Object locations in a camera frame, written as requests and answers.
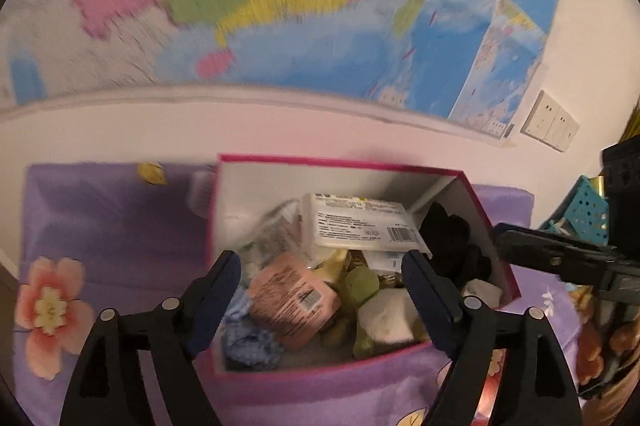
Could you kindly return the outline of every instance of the label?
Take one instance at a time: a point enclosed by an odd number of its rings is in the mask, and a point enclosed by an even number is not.
[[[373,251],[428,248],[402,204],[357,197],[313,194],[317,246]]]
[[[340,298],[290,253],[276,257],[249,284],[250,314],[278,343],[297,350],[340,307]]]
[[[372,271],[384,273],[402,273],[402,257],[404,253],[396,251],[363,251],[367,266]]]

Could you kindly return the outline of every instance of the flower print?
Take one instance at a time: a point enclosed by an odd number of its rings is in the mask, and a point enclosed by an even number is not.
[[[24,346],[27,364],[47,380],[60,373],[62,350],[78,355],[94,324],[94,310],[76,299],[84,284],[78,260],[57,264],[40,257],[31,263],[28,283],[20,285],[15,324],[30,330]]]

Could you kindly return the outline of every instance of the electrical socket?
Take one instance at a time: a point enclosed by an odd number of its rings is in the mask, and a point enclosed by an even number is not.
[[[567,151],[578,129],[580,129],[578,122],[560,107],[543,141],[557,150]]]
[[[536,99],[529,117],[527,117],[527,121],[522,126],[521,132],[534,139],[544,141],[559,110],[560,105],[558,102],[546,92],[540,91],[538,99]]]

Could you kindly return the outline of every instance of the purple bedsheet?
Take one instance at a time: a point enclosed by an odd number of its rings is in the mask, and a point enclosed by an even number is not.
[[[71,257],[82,262],[85,282],[79,298],[99,312],[115,307],[121,314],[153,308],[159,301],[180,295],[191,279],[201,276],[206,265],[205,220],[191,213],[186,196],[191,174],[205,166],[164,166],[169,184],[142,181],[134,164],[36,165],[27,176],[24,196],[24,255],[20,280],[27,282],[29,268],[38,257],[59,260]],[[533,196],[508,188],[477,186],[476,191],[492,222],[507,221],[528,226]],[[554,307],[551,319],[565,353],[572,355],[572,341],[578,329],[577,317],[562,284],[554,277],[514,268],[523,298],[513,305]],[[62,371],[53,381],[39,379],[28,368],[24,345],[28,332],[15,327],[15,392],[20,404],[36,426],[58,424],[66,387],[76,357],[63,352]],[[170,424],[155,380],[150,357],[143,353],[143,373],[158,425]],[[435,396],[435,374],[447,359],[433,350],[429,356],[416,354],[387,358],[368,380],[367,392],[351,392],[360,383],[360,369],[341,371],[340,380],[331,381],[331,371],[314,375],[319,388],[326,383],[333,395],[306,395],[303,376],[280,376],[267,387],[229,384],[202,367],[206,354],[196,360],[200,379],[216,406],[225,408],[221,418],[230,424],[327,425],[359,424],[355,409],[374,409],[362,424],[394,426],[410,412],[411,406],[426,406]],[[255,407],[242,403],[255,398]]]

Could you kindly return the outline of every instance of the pink box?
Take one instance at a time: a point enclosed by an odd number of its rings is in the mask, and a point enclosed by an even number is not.
[[[305,193],[331,193],[367,197],[402,203],[420,226],[429,206],[437,201],[449,214],[465,219],[471,229],[471,241],[492,260],[491,282],[503,291],[501,305],[520,297],[511,266],[502,262],[492,242],[492,227],[464,173],[455,170],[304,157],[268,157],[222,155],[216,169],[212,193],[209,260],[212,263],[224,249],[234,249],[259,220],[288,199]],[[218,375],[239,378],[274,377],[273,372],[225,372],[219,343],[214,347],[214,371]],[[354,361],[351,345],[334,355],[319,356],[318,345],[310,342],[298,352],[288,352],[277,371],[296,369],[307,372],[354,368],[363,363],[382,362],[390,356],[402,356],[416,349],[433,348],[429,343],[410,346],[385,356]]]

